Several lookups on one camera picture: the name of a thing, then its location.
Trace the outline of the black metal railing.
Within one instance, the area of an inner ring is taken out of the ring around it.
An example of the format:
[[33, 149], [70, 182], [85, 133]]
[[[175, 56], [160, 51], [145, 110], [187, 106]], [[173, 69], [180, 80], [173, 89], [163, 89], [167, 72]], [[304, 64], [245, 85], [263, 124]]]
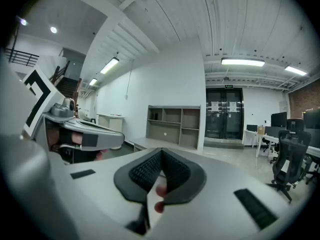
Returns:
[[11, 48], [5, 49], [5, 56], [9, 63], [19, 64], [26, 67], [34, 67], [39, 59], [38, 55]]

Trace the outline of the black mesh office chair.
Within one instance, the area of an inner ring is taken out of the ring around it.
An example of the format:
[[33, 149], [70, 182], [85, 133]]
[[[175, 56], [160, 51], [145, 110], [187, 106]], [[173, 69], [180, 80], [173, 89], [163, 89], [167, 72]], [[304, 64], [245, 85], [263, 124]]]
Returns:
[[272, 166], [273, 180], [268, 186], [281, 191], [289, 202], [291, 187], [302, 174], [302, 163], [311, 142], [306, 131], [281, 130], [278, 133], [279, 154]]

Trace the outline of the wooden staircase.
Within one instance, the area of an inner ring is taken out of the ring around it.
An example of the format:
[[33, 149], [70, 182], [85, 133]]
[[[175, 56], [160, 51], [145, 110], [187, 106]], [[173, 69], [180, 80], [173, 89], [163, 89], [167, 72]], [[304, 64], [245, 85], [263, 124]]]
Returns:
[[79, 78], [78, 80], [74, 80], [65, 77], [69, 64], [70, 61], [68, 60], [64, 67], [60, 68], [60, 66], [57, 66], [54, 74], [49, 78], [49, 80], [61, 94], [66, 98], [73, 99], [77, 104], [82, 79]]

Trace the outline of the white rounded counter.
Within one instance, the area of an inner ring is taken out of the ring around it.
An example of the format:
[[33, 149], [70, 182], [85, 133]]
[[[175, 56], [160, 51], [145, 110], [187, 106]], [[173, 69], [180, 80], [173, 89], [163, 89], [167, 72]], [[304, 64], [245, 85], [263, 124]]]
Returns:
[[124, 117], [115, 114], [97, 113], [97, 120], [100, 126], [112, 129], [117, 132], [123, 132]]

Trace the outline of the large black monitor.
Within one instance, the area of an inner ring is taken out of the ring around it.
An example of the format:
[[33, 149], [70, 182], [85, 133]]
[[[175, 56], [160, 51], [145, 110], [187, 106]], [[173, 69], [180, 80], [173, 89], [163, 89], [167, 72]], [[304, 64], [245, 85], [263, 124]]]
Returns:
[[286, 128], [287, 127], [287, 112], [279, 112], [271, 114], [271, 127]]

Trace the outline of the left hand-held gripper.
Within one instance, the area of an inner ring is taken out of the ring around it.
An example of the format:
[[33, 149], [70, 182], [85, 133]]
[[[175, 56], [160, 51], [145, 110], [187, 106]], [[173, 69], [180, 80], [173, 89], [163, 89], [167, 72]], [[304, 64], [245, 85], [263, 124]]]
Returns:
[[24, 124], [24, 131], [46, 151], [52, 152], [48, 145], [47, 134], [47, 130], [52, 128], [65, 128], [72, 132], [83, 133], [81, 145], [61, 144], [59, 148], [100, 151], [117, 148], [123, 144], [125, 136], [122, 132], [77, 118], [75, 110], [72, 117], [52, 115], [51, 108], [55, 103], [62, 105], [66, 97], [38, 67], [30, 71], [22, 82], [36, 98], [35, 105]]

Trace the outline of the person's left hand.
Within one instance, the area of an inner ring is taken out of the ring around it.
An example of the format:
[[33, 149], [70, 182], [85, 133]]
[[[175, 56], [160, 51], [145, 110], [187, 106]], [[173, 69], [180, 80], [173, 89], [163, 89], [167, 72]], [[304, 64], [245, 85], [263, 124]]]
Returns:
[[81, 151], [67, 147], [59, 147], [62, 144], [80, 146], [82, 141], [82, 132], [70, 131], [60, 127], [47, 130], [47, 142], [50, 151], [58, 153], [64, 161], [70, 164], [100, 161], [103, 159], [104, 154], [108, 152], [108, 149]]

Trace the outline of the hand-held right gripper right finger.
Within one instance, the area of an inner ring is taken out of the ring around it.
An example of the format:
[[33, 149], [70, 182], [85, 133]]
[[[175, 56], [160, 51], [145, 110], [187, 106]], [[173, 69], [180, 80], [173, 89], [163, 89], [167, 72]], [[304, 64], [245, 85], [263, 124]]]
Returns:
[[161, 150], [161, 170], [166, 178], [165, 205], [181, 205], [192, 201], [207, 181], [204, 169], [197, 163], [168, 148]]

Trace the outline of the white office desk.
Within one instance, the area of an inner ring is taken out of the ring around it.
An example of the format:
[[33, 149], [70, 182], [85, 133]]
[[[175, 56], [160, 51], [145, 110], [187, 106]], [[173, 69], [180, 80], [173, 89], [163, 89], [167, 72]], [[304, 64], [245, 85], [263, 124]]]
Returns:
[[[262, 138], [265, 138], [266, 140], [270, 141], [270, 144], [268, 146], [268, 150], [270, 150], [271, 148], [271, 143], [275, 143], [277, 144], [279, 142], [279, 139], [276, 138], [276, 137], [273, 137], [273, 136], [269, 136], [269, 135], [261, 135], [261, 134], [258, 134], [257, 132], [255, 131], [250, 131], [250, 130], [244, 130], [243, 132], [243, 139], [242, 139], [242, 143], [245, 145], [245, 142], [246, 142], [246, 138], [248, 136], [252, 136], [252, 143], [251, 143], [251, 147], [253, 148], [254, 147], [254, 144], [257, 143], [257, 148], [256, 148], [256, 154], [255, 154], [255, 157], [258, 158], [259, 155], [260, 155], [260, 149], [261, 149], [261, 144], [262, 144]], [[311, 156], [315, 156], [315, 157], [318, 157], [320, 158], [320, 148], [316, 148], [316, 147], [313, 147], [313, 146], [309, 146], [307, 148], [307, 152], [306, 152], [308, 155], [311, 155]]]

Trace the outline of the black glass double door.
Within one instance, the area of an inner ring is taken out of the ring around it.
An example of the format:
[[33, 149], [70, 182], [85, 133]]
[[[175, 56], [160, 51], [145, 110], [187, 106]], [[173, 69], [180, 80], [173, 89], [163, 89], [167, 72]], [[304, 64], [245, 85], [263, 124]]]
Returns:
[[[211, 102], [219, 102], [219, 112], [211, 112]], [[230, 102], [237, 102], [237, 112], [230, 112]], [[242, 89], [206, 89], [204, 136], [212, 139], [241, 140], [243, 131], [244, 103]]]

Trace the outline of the grey wooden shelf unit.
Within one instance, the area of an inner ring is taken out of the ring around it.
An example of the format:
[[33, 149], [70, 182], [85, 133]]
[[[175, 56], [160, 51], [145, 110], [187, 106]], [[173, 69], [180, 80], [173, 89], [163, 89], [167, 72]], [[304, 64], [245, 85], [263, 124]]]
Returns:
[[[151, 120], [152, 113], [158, 113], [158, 120]], [[200, 106], [149, 105], [145, 137], [198, 149], [200, 119]]]

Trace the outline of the wide black monitor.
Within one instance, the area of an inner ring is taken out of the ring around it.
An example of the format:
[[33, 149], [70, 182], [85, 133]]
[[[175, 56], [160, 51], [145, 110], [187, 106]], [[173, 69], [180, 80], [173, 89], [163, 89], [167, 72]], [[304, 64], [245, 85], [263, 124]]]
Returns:
[[320, 130], [320, 108], [304, 111], [303, 120], [306, 129]]

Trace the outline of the person's right hand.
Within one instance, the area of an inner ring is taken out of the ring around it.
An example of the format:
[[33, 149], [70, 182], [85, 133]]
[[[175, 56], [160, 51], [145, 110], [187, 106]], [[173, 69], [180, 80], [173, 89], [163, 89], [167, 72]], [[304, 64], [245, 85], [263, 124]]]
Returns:
[[[167, 195], [167, 186], [166, 185], [157, 185], [155, 188], [155, 192], [156, 194], [161, 197], [164, 198]], [[164, 202], [163, 201], [158, 201], [155, 205], [154, 205], [154, 210], [159, 213], [162, 214], [164, 211]]]

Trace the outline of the black swivel office chair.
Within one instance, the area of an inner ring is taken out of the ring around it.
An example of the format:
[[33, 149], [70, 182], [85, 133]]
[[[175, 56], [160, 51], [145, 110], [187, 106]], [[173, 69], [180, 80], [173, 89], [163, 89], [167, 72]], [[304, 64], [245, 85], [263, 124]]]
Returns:
[[273, 164], [276, 162], [279, 155], [279, 141], [272, 136], [263, 137], [261, 141], [266, 145], [263, 148], [263, 154], [269, 157], [269, 163]]

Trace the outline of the white wall conduit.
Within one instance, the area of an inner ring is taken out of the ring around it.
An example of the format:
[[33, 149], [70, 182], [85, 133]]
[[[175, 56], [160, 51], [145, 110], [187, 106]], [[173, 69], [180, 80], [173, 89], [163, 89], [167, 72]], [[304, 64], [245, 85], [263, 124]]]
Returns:
[[128, 100], [128, 92], [129, 92], [129, 86], [130, 86], [130, 81], [131, 81], [131, 75], [132, 75], [132, 70], [133, 70], [133, 65], [134, 65], [134, 59], [131, 62], [131, 66], [130, 66], [130, 71], [129, 71], [129, 77], [128, 77], [128, 82], [127, 82], [127, 88], [126, 88], [126, 93], [125, 93], [125, 100]]

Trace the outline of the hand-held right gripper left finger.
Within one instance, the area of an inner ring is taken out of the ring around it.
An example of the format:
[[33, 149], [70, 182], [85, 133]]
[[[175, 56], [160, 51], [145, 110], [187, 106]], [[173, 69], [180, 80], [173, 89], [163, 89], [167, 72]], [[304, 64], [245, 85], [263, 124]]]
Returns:
[[120, 167], [113, 181], [122, 196], [129, 202], [141, 204], [138, 217], [125, 227], [139, 235], [150, 229], [147, 195], [162, 170], [162, 149], [148, 151], [146, 155]]

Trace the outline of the black headrest office chair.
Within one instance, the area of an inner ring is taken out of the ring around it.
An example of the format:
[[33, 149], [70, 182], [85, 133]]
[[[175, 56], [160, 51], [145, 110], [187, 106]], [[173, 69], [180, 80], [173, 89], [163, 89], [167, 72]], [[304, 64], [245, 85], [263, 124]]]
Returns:
[[302, 118], [290, 118], [286, 121], [286, 129], [291, 133], [298, 134], [305, 130], [305, 123]]

